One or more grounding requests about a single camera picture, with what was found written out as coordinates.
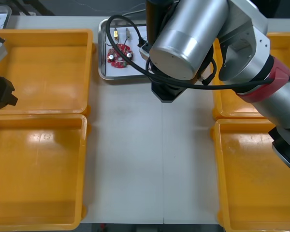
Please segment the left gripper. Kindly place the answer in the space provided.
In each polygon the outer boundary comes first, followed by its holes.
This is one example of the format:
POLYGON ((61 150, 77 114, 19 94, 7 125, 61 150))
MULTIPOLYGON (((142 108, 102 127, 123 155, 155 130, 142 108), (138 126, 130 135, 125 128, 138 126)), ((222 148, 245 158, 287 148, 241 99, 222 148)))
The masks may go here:
POLYGON ((0 76, 0 109, 7 105, 16 106, 18 98, 13 95, 15 88, 13 84, 0 76))

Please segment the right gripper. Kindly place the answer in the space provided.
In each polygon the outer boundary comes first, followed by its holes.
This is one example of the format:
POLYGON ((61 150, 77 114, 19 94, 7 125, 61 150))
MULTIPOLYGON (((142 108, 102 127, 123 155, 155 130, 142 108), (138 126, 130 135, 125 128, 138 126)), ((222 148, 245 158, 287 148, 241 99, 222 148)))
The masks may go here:
POLYGON ((154 44, 163 20, 169 9, 173 6, 173 0, 147 0, 146 1, 146 32, 150 46, 154 44))

